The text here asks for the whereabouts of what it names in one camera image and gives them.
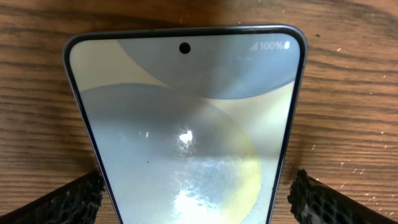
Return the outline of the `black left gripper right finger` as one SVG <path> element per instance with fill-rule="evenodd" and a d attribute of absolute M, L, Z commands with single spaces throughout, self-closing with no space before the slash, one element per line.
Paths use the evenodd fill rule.
<path fill-rule="evenodd" d="M 397 224 L 299 169 L 287 196 L 300 224 Z"/>

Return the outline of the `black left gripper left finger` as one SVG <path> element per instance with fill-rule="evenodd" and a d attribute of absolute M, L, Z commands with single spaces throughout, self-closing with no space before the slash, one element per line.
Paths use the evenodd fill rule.
<path fill-rule="evenodd" d="M 94 224 L 103 193 L 95 170 L 1 216 L 1 224 Z"/>

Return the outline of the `blue screen Galaxy smartphone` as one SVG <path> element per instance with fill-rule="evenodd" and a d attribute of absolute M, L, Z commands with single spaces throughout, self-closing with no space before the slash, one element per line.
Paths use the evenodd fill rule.
<path fill-rule="evenodd" d="M 285 24 L 69 39 L 65 72 L 119 223 L 269 223 L 307 52 Z"/>

